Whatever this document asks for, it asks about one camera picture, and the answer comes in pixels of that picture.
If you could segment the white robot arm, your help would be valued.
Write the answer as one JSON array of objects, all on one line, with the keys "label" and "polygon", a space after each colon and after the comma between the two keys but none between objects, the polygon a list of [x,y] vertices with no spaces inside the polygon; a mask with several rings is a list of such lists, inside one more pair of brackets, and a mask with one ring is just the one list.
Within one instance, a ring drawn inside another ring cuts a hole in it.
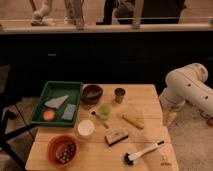
[{"label": "white robot arm", "polygon": [[166,75],[166,87],[159,95],[164,126],[172,123],[186,101],[213,118],[213,88],[205,84],[207,79],[208,71],[200,63],[174,69]]}]

